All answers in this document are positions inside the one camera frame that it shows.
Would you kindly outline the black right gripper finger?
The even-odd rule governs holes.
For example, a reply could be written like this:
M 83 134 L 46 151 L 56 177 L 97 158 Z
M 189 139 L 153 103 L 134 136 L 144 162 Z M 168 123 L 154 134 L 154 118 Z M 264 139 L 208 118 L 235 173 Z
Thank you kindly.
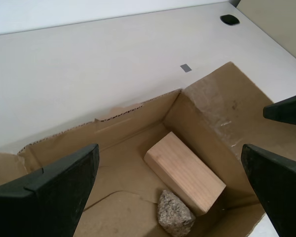
M 296 96 L 265 106 L 263 109 L 263 117 L 296 125 Z

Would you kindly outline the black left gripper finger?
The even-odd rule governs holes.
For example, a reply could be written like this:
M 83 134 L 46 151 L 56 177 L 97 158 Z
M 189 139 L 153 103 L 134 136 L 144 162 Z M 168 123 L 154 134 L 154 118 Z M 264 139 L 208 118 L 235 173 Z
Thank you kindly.
M 91 144 L 0 185 L 0 237 L 72 237 L 99 160 L 99 146 Z
M 296 237 L 296 161 L 245 144 L 241 163 L 277 234 Z

